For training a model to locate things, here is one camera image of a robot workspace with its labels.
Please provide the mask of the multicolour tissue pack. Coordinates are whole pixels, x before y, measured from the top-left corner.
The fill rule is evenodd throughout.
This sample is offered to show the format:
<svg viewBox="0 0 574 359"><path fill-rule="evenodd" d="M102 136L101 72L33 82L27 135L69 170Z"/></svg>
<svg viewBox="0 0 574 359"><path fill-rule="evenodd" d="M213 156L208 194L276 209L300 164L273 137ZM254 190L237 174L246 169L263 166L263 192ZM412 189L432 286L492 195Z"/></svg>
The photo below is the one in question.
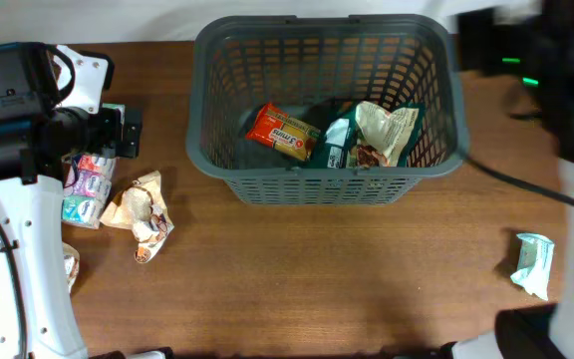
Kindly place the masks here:
<svg viewBox="0 0 574 359"><path fill-rule="evenodd" d="M98 229L112 188L116 159L76 155L64 184L62 222Z"/></svg>

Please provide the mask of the light teal small packet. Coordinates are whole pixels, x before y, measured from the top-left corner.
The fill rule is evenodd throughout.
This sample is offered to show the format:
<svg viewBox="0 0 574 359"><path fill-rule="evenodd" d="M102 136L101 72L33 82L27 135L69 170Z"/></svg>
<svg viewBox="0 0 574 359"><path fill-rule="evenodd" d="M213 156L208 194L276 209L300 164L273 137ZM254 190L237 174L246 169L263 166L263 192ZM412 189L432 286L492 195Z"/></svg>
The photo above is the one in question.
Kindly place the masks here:
<svg viewBox="0 0 574 359"><path fill-rule="evenodd" d="M550 278L555 244L548 237L537 233L517 233L521 246L516 271L511 281L521 286L529 295L548 301Z"/></svg>

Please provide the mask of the orange spaghetti packet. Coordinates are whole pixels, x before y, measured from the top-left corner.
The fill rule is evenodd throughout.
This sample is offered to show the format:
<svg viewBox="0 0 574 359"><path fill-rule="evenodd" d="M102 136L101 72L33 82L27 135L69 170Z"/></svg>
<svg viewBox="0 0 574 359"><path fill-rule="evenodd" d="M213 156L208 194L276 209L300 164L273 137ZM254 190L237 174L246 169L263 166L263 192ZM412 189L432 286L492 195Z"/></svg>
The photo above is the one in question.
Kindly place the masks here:
<svg viewBox="0 0 574 359"><path fill-rule="evenodd" d="M245 139L272 148L300 162L308 162L320 135L318 128L268 103L257 113Z"/></svg>

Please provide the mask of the grey plastic basket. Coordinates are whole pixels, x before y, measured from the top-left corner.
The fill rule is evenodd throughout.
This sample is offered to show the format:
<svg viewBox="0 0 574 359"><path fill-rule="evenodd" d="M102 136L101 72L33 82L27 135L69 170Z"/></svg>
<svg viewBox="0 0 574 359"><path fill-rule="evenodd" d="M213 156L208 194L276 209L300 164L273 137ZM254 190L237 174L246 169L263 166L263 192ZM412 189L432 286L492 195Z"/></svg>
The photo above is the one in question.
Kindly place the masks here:
<svg viewBox="0 0 574 359"><path fill-rule="evenodd" d="M399 167L312 169L246 138L265 104L326 130L363 101L424 108ZM195 39L186 151L244 202L391 203L456 170L468 144L454 46L431 18L230 16Z"/></svg>

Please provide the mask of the beige crumpled snack bag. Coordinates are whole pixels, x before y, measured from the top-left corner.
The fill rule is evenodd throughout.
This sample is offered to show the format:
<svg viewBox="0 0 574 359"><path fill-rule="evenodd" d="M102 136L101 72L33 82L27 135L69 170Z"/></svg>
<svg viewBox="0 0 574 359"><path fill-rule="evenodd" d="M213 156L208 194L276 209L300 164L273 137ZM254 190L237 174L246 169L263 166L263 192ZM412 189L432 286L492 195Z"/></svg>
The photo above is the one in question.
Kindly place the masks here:
<svg viewBox="0 0 574 359"><path fill-rule="evenodd" d="M161 193L161 174L151 172L119 192L101 215L101 224L129 230L138 243L135 261L150 262L174 229Z"/></svg>

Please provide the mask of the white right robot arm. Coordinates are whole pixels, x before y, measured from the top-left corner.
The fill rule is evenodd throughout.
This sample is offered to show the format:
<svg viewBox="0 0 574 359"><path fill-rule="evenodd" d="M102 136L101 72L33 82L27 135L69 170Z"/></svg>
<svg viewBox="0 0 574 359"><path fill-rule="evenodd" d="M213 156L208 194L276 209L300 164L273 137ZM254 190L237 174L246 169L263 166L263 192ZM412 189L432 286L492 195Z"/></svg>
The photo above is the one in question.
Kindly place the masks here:
<svg viewBox="0 0 574 359"><path fill-rule="evenodd" d="M550 190L481 164L479 171L566 204L565 287L557 304L498 312L492 331L444 345L444 358L574 358L574 0L544 1L541 12L513 23L495 8L456 15L460 59L485 76L518 75L534 97L537 118L557 140L563 189Z"/></svg>

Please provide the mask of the green coffee bean bag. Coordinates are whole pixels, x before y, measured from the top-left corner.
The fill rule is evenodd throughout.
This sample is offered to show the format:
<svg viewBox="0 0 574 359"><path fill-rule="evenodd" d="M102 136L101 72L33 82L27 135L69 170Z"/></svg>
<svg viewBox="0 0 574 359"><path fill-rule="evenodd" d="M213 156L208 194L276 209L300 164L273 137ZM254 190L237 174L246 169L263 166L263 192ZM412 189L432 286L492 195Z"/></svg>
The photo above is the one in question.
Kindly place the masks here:
<svg viewBox="0 0 574 359"><path fill-rule="evenodd" d="M360 102L328 126L307 166L334 170L405 167L419 139L425 112L422 104L404 104L388 111Z"/></svg>

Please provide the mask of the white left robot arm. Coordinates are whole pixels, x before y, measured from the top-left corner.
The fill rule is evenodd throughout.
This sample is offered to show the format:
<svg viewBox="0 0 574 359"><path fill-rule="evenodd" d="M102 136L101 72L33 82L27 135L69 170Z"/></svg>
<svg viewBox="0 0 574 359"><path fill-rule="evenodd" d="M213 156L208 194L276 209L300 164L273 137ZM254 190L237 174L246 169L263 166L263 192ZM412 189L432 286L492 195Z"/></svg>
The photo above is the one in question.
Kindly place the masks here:
<svg viewBox="0 0 574 359"><path fill-rule="evenodd" d="M135 158L139 113L103 106L114 63L0 45L0 358L84 358L63 261L63 159Z"/></svg>

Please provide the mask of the brown white snack pouch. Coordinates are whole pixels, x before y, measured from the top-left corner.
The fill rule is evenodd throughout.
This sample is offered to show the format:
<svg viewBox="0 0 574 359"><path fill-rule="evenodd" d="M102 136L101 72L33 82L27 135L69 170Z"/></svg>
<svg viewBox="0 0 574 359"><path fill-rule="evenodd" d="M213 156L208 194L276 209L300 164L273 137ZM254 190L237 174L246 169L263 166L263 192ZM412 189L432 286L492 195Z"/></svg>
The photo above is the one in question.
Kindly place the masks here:
<svg viewBox="0 0 574 359"><path fill-rule="evenodd" d="M72 291L80 271L80 253L65 242L63 242L63 252L68 289Z"/></svg>

